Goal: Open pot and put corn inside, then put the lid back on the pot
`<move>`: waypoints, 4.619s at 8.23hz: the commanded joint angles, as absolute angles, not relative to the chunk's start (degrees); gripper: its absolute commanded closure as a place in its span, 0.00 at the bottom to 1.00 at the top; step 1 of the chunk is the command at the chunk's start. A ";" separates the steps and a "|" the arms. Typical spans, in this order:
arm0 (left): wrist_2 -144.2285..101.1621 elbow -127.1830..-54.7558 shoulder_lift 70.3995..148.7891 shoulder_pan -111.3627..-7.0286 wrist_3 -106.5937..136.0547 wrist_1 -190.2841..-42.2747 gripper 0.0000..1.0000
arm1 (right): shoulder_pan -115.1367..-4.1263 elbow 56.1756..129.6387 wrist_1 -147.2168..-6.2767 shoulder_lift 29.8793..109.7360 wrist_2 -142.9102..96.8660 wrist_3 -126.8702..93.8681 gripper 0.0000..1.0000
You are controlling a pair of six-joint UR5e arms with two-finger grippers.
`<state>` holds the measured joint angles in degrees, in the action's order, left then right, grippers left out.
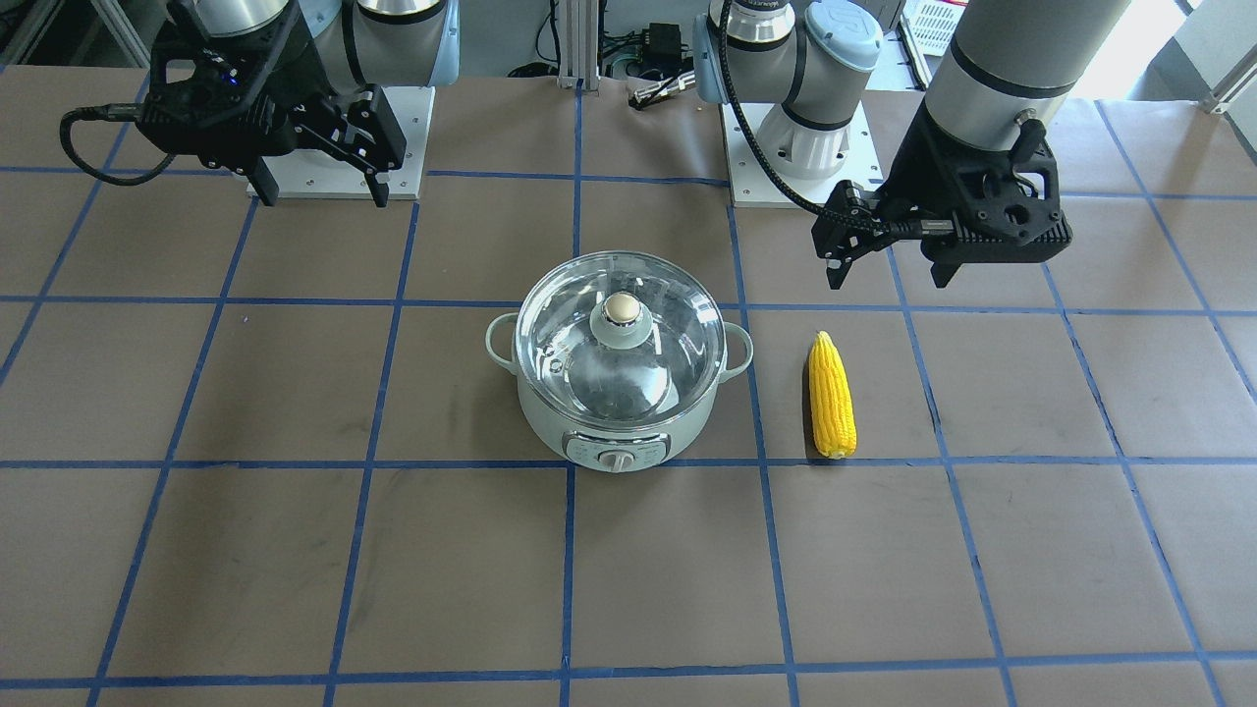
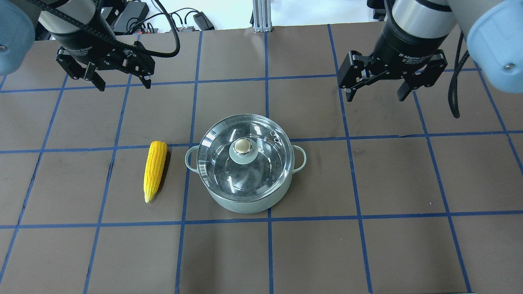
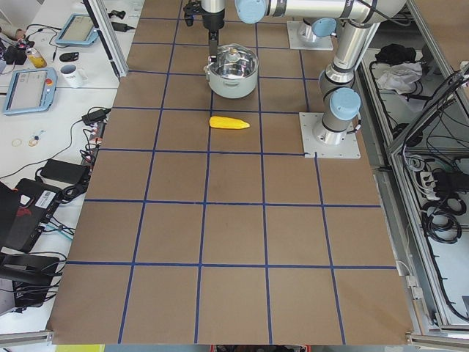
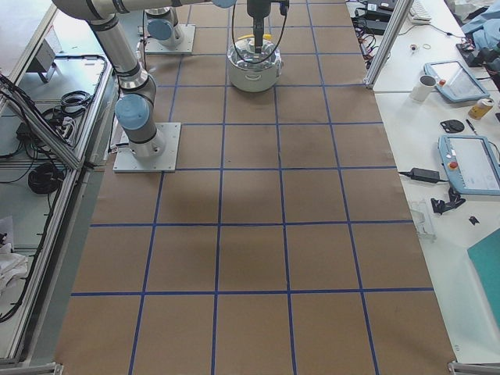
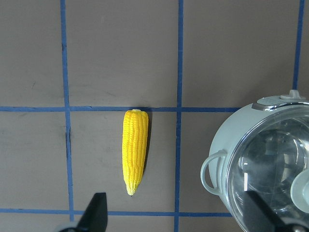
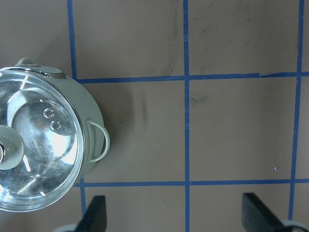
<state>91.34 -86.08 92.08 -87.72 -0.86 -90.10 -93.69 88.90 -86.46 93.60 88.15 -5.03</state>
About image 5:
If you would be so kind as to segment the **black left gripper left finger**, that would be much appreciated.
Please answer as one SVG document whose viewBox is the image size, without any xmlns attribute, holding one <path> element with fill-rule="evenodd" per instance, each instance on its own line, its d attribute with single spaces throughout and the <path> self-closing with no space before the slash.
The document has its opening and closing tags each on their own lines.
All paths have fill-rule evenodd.
<svg viewBox="0 0 309 232">
<path fill-rule="evenodd" d="M 56 232 L 105 232 L 107 229 L 106 193 L 95 193 L 80 220 L 56 227 Z"/>
</svg>

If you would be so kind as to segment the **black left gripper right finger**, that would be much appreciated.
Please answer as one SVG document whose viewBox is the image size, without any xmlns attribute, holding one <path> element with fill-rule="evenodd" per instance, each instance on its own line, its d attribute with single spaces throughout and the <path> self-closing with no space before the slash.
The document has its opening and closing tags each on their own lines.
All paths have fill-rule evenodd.
<svg viewBox="0 0 309 232">
<path fill-rule="evenodd" d="M 307 232 L 296 220 L 282 220 L 254 191 L 244 193 L 243 222 L 247 232 Z"/>
</svg>

